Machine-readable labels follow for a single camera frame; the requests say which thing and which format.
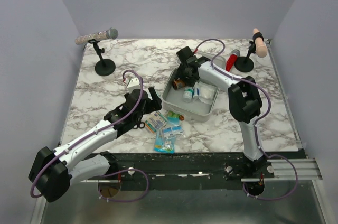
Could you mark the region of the amber medicine bottle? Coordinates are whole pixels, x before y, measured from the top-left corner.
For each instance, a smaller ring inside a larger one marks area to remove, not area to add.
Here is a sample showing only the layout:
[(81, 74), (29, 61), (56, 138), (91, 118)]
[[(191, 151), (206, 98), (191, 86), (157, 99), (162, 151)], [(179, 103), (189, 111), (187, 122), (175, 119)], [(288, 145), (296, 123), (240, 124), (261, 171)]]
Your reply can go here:
[(175, 90), (181, 89), (186, 86), (186, 84), (182, 80), (173, 80), (172, 86)]

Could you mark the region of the white green medicine bottle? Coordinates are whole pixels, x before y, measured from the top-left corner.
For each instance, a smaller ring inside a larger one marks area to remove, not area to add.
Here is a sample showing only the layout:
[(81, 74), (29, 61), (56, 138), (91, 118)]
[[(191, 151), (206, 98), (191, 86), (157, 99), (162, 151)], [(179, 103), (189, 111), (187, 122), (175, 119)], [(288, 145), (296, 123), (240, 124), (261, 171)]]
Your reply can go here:
[(185, 87), (183, 91), (183, 101), (184, 102), (191, 102), (193, 96), (193, 88), (192, 87)]

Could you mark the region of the green medicine box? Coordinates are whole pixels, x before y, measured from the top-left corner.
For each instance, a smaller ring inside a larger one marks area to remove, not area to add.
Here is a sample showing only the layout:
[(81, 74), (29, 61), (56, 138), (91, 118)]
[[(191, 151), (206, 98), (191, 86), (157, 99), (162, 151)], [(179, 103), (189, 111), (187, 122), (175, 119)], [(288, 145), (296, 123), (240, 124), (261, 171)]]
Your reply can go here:
[(168, 111), (166, 116), (170, 119), (179, 119), (179, 114), (177, 114), (173, 111)]

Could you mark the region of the white gauze pad pack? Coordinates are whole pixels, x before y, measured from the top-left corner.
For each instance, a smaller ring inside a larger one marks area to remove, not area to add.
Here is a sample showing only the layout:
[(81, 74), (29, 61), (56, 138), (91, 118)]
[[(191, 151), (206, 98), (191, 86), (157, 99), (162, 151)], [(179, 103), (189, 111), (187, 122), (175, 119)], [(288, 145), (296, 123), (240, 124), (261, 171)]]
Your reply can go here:
[(212, 105), (217, 88), (215, 86), (199, 82), (199, 100), (205, 104)]

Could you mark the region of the cotton swab bag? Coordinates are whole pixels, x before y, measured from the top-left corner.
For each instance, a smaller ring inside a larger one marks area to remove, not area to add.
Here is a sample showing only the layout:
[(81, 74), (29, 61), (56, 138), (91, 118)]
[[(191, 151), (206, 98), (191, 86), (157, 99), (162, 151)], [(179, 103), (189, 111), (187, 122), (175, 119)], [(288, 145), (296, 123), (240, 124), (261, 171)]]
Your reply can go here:
[(160, 132), (156, 134), (156, 140), (154, 144), (154, 151), (164, 154), (175, 153), (175, 141), (176, 137), (163, 138)]

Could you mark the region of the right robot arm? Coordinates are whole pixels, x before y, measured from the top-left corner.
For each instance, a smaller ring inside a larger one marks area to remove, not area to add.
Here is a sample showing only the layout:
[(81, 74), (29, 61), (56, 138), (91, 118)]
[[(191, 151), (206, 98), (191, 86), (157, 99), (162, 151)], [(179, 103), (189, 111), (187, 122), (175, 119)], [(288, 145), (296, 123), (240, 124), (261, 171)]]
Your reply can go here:
[(249, 160), (243, 164), (243, 172), (255, 177), (262, 171), (258, 161), (263, 153), (260, 149), (260, 136), (254, 122), (261, 114), (262, 100), (255, 80), (252, 77), (240, 78), (216, 66), (207, 57), (197, 58), (188, 47), (176, 53), (180, 65), (174, 79), (181, 80), (186, 86), (193, 87), (199, 80), (211, 83), (228, 94), (229, 110), (238, 121), (244, 142), (244, 156)]

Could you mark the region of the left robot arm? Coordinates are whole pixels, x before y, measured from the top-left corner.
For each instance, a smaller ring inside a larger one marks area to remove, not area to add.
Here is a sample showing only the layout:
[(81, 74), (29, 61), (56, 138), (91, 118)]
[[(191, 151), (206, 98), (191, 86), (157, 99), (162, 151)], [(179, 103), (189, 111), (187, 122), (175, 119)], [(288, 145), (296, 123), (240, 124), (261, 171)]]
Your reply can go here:
[(112, 179), (117, 173), (117, 166), (108, 154), (99, 154), (89, 158), (101, 146), (116, 140), (134, 129), (144, 115), (159, 111), (162, 101), (154, 87), (146, 91), (134, 89), (125, 94), (125, 102), (109, 111), (104, 118), (82, 136), (53, 150), (40, 149), (29, 172), (32, 182), (31, 197), (34, 193), (47, 202), (61, 198), (69, 187), (81, 180), (95, 176)]

